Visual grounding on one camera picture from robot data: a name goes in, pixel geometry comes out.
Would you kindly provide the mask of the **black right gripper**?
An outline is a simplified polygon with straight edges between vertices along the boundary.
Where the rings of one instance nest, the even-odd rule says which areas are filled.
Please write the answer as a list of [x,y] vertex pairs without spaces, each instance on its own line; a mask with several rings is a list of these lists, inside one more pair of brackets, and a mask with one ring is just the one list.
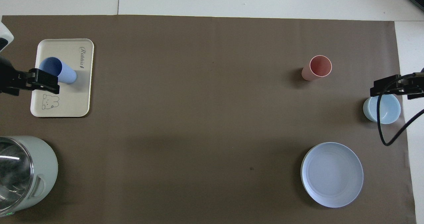
[[370,97],[380,96],[381,94],[406,95],[408,100],[424,97],[424,72],[404,75],[400,80],[402,86],[391,85],[385,89],[393,81],[396,84],[400,77],[400,74],[395,74],[374,81],[373,87],[370,88]]

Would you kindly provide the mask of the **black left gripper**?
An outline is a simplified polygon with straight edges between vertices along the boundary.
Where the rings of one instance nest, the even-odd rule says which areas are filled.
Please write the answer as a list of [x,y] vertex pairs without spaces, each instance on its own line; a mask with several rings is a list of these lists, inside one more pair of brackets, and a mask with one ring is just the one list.
[[16,70],[8,59],[0,57],[0,92],[19,96],[20,90],[30,89],[59,94],[59,79],[38,68],[32,68],[29,72]]

